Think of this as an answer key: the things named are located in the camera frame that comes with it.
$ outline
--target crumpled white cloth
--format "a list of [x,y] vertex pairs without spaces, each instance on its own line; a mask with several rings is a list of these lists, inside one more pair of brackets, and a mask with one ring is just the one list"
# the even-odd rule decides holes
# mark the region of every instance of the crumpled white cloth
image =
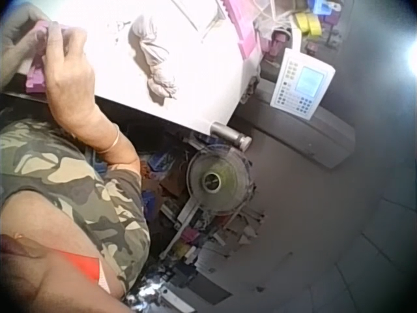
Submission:
[[151,69],[148,79],[149,88],[158,96],[175,98],[178,85],[175,79],[175,67],[171,57],[173,37],[178,35],[175,26],[164,18],[164,9],[155,5],[147,6],[132,25],[133,33],[139,42],[146,61]]

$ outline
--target metal cylinder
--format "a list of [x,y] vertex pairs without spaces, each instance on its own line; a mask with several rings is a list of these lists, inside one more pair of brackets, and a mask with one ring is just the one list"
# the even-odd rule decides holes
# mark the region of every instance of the metal cylinder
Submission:
[[238,147],[243,152],[248,150],[252,142],[252,138],[247,135],[237,132],[236,130],[218,122],[211,124],[210,133],[231,142],[235,147]]

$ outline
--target white fabric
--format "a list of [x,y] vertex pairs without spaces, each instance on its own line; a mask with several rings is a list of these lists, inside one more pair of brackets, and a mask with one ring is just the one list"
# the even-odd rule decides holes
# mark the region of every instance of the white fabric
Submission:
[[151,69],[149,88],[160,97],[175,98],[178,86],[172,54],[175,36],[180,34],[168,18],[169,10],[161,8],[161,5],[161,1],[147,1],[143,12],[133,23],[132,31],[139,37],[141,49]]
[[106,276],[104,275],[102,262],[100,260],[98,262],[100,264],[100,274],[99,274],[99,279],[98,279],[98,285],[101,288],[103,288],[105,291],[107,291],[108,294],[110,294],[110,287],[109,287],[109,284],[107,283]]

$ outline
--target keypad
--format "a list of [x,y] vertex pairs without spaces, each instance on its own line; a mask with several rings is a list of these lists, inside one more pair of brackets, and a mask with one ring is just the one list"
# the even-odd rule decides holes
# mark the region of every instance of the keypad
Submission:
[[277,105],[286,106],[301,114],[307,114],[311,108],[313,101],[308,98],[299,97],[297,95],[292,94],[290,92],[290,89],[291,84],[288,81],[283,82],[279,96],[276,101]]
[[296,79],[298,72],[298,64],[294,61],[290,61],[285,69],[284,81],[281,85],[281,89],[278,93],[276,104],[279,106],[285,106],[294,110],[294,112],[300,114],[307,114],[313,103],[312,100],[305,97],[300,97],[297,94],[293,94],[291,84]]

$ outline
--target digital display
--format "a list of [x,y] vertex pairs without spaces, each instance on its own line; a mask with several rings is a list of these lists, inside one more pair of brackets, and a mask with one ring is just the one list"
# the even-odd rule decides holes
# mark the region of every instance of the digital display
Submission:
[[316,72],[308,67],[304,67],[301,71],[300,78],[295,90],[304,93],[309,97],[314,97],[320,88],[320,84],[324,79],[324,74]]

